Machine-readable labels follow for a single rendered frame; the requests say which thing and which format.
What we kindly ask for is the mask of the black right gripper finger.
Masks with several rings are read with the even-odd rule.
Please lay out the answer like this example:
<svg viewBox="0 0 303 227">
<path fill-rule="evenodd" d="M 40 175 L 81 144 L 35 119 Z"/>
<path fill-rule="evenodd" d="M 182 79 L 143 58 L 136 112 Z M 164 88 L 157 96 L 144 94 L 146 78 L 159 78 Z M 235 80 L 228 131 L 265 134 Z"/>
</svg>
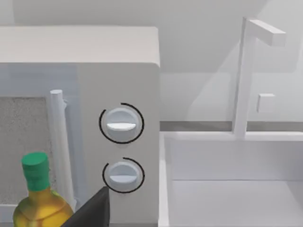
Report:
<svg viewBox="0 0 303 227">
<path fill-rule="evenodd" d="M 102 187 L 81 206 L 61 227 L 109 227 L 109 188 Z"/>
</svg>

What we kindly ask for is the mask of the small microwave knob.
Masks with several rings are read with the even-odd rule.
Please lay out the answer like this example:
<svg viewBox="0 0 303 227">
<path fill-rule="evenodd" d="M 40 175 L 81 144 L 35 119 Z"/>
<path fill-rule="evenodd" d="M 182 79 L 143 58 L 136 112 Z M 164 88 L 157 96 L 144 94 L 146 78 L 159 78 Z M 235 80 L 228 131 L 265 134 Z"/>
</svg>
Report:
<svg viewBox="0 0 303 227">
<path fill-rule="evenodd" d="M 134 164 L 121 161 L 109 167 L 108 177 L 112 188 L 117 191 L 129 191 L 137 185 L 139 170 Z"/>
</svg>

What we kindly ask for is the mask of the yellow bottle with green cap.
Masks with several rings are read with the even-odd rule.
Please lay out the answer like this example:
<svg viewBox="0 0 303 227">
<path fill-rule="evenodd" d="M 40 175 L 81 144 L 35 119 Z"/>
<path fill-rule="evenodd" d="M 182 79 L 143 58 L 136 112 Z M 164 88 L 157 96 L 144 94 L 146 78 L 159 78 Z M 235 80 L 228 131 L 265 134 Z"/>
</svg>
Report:
<svg viewBox="0 0 303 227">
<path fill-rule="evenodd" d="M 31 152 L 22 157 L 21 164 L 28 196 L 13 212 L 13 227 L 61 227 L 74 212 L 51 188 L 48 155 Z"/>
</svg>

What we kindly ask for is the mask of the large microwave knob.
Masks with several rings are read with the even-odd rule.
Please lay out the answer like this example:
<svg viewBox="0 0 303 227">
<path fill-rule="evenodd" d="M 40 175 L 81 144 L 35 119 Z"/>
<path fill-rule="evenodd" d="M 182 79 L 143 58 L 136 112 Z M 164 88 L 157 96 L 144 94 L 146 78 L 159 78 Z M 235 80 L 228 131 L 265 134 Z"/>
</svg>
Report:
<svg viewBox="0 0 303 227">
<path fill-rule="evenodd" d="M 137 134 L 139 119 L 134 111 L 126 107 L 107 111 L 104 121 L 106 133 L 112 140 L 129 141 Z"/>
</svg>

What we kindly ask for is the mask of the microwave door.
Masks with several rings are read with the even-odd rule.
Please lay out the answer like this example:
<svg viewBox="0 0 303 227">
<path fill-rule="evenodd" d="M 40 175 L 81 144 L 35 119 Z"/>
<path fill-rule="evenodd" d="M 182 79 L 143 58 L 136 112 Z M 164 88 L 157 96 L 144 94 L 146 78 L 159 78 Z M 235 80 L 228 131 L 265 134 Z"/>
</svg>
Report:
<svg viewBox="0 0 303 227">
<path fill-rule="evenodd" d="M 51 187 L 58 192 L 50 91 L 63 91 L 67 120 L 77 88 L 73 66 L 0 64 L 0 227 L 13 227 L 14 209 L 28 194 L 24 154 L 48 154 Z"/>
</svg>

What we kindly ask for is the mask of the pale microwave oven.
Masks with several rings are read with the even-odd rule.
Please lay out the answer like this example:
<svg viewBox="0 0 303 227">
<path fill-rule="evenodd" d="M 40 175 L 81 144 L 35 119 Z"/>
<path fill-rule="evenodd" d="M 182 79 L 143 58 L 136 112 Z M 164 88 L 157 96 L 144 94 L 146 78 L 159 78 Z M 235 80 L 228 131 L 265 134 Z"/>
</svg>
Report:
<svg viewBox="0 0 303 227">
<path fill-rule="evenodd" d="M 109 227 L 158 227 L 159 88 L 158 29 L 134 26 L 0 26 L 0 64 L 69 65 L 77 92 L 66 120 L 72 183 L 79 209 L 109 188 Z M 139 119 L 136 136 L 112 140 L 107 111 L 126 107 Z M 139 170 L 135 188 L 111 187 L 109 167 L 129 162 Z"/>
</svg>

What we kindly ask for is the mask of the white sink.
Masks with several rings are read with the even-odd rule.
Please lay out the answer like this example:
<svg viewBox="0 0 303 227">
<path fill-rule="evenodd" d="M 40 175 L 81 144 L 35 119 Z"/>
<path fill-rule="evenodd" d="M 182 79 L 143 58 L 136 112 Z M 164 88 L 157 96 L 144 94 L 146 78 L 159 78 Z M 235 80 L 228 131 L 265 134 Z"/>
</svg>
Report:
<svg viewBox="0 0 303 227">
<path fill-rule="evenodd" d="M 159 227 L 303 227 L 303 132 L 162 132 Z"/>
</svg>

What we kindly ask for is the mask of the tall white tap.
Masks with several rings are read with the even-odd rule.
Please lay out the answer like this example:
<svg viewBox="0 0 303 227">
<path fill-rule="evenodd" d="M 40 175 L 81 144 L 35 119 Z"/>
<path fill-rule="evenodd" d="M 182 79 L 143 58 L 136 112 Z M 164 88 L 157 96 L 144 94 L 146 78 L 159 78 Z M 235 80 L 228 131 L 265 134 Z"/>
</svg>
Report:
<svg viewBox="0 0 303 227">
<path fill-rule="evenodd" d="M 286 32 L 256 18 L 244 17 L 242 20 L 232 120 L 232 132 L 238 140 L 243 140 L 247 132 L 253 62 L 257 40 L 268 46 L 283 47 L 286 43 Z"/>
</svg>

